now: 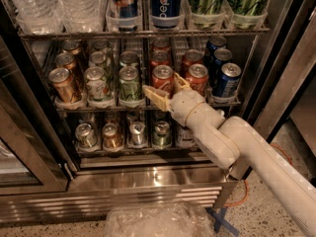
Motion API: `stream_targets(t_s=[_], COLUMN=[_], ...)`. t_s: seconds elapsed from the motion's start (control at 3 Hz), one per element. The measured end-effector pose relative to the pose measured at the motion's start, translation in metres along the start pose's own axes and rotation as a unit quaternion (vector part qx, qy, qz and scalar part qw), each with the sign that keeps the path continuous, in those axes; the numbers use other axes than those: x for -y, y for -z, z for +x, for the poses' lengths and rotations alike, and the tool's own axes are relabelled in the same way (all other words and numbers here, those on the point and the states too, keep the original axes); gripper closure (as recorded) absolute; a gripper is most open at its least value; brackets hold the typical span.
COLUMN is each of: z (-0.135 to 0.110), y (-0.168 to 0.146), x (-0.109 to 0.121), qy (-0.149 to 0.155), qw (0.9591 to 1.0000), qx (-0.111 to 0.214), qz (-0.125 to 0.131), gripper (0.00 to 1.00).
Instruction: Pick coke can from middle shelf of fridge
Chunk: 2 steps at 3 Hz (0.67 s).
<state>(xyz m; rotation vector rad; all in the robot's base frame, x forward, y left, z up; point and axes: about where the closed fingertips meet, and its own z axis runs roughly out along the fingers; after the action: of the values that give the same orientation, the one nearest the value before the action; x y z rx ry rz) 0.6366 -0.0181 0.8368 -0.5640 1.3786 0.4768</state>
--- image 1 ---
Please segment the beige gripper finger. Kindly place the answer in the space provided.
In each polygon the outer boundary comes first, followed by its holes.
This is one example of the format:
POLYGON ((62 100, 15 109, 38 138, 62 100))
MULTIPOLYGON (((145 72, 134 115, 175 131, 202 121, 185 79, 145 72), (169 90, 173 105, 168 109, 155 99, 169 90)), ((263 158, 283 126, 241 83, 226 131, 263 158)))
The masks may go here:
POLYGON ((170 94, 168 92, 148 85, 143 85, 142 91, 159 110, 163 112, 170 111, 170 94))
POLYGON ((191 90, 190 83, 179 73, 174 73, 174 92, 179 93, 183 90, 191 90))

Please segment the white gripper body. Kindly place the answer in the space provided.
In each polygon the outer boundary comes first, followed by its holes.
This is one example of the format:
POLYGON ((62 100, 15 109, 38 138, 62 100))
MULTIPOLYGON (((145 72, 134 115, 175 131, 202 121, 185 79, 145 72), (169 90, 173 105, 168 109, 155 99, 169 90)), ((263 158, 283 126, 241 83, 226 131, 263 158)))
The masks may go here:
POLYGON ((171 117, 181 126, 200 126, 205 120, 204 97, 195 90, 176 93, 170 101, 171 117))

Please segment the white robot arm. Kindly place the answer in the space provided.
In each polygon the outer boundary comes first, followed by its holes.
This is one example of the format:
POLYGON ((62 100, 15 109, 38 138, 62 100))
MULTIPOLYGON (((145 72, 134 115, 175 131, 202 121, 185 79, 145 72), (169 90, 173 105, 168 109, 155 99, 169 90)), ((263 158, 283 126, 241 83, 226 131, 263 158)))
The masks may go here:
POLYGON ((144 95, 173 120, 187 127, 202 152, 236 179, 251 167, 308 237, 316 237, 316 189, 280 156, 246 121, 225 118, 180 75, 174 95, 152 86, 144 95))

